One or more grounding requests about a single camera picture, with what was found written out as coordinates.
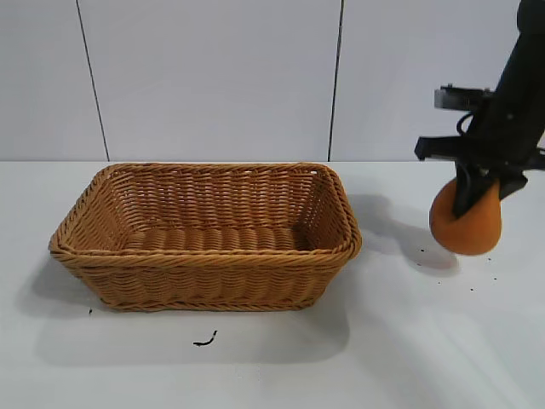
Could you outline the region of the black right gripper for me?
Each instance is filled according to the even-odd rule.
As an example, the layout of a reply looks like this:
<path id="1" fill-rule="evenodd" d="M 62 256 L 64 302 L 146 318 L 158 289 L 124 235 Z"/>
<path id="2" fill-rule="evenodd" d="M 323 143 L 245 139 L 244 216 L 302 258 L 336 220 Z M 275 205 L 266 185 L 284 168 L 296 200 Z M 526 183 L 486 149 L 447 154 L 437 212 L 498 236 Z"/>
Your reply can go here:
<path id="1" fill-rule="evenodd" d="M 439 109 L 461 111 L 454 136 L 421 137 L 418 159 L 444 159 L 456 165 L 453 213 L 465 215 L 498 177 L 499 199 L 528 182 L 525 170 L 542 170 L 537 147 L 544 132 L 543 100 L 436 100 Z"/>

